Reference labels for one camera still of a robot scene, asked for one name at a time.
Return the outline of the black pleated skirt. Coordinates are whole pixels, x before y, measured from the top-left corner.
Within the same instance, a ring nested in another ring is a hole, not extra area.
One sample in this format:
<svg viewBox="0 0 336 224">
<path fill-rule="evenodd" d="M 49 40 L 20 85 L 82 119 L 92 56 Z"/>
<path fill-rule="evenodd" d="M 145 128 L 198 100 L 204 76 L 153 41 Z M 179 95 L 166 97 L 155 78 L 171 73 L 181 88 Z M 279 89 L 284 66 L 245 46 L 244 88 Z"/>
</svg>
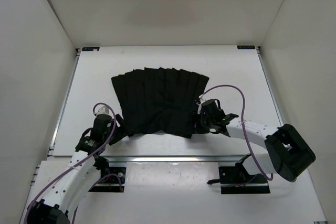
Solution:
<svg viewBox="0 0 336 224">
<path fill-rule="evenodd" d="M 120 127 L 128 136 L 164 132 L 195 134 L 196 100 L 209 78 L 174 68 L 144 68 L 119 74 L 111 82 L 120 103 Z"/>
</svg>

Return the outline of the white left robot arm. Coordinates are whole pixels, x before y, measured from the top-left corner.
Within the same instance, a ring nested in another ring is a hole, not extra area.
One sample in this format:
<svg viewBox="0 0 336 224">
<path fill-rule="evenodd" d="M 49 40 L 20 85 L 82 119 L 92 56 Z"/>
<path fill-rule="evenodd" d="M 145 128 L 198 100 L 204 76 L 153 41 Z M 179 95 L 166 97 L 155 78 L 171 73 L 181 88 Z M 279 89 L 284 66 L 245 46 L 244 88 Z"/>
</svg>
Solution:
<svg viewBox="0 0 336 224">
<path fill-rule="evenodd" d="M 93 127 L 85 130 L 64 172 L 53 179 L 28 205 L 24 223 L 73 223 L 81 200 L 87 192 L 110 177 L 109 161 L 101 156 L 118 132 L 118 114 L 97 114 Z"/>
</svg>

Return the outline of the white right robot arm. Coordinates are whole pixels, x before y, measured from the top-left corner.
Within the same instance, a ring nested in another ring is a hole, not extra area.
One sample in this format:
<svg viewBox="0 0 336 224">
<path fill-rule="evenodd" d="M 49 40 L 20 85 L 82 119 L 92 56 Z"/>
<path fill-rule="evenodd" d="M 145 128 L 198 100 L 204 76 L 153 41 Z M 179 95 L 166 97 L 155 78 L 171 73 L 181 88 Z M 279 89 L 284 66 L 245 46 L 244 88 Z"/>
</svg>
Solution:
<svg viewBox="0 0 336 224">
<path fill-rule="evenodd" d="M 278 174 L 288 182 L 316 161 L 316 155 L 290 124 L 272 127 L 225 114 L 218 99 L 199 104 L 195 131 L 244 140 L 249 154 L 235 164 L 236 178 L 248 182 L 254 175 Z"/>
</svg>

